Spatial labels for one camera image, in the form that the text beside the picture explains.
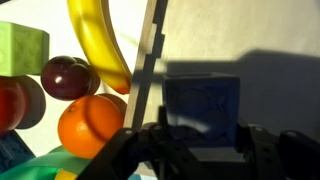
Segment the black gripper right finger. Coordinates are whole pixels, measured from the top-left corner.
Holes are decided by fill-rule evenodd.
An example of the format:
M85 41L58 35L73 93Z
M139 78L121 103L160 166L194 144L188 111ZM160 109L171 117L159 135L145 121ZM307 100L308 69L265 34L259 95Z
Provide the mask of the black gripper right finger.
M236 144L238 149L243 149L250 142L250 128L248 124L239 119L237 123Z

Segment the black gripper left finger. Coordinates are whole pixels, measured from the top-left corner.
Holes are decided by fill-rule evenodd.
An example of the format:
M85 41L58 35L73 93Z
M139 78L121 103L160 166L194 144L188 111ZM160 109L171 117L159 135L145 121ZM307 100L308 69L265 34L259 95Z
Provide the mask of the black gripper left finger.
M168 126L165 106L160 106L158 108L158 124L161 125L162 127Z

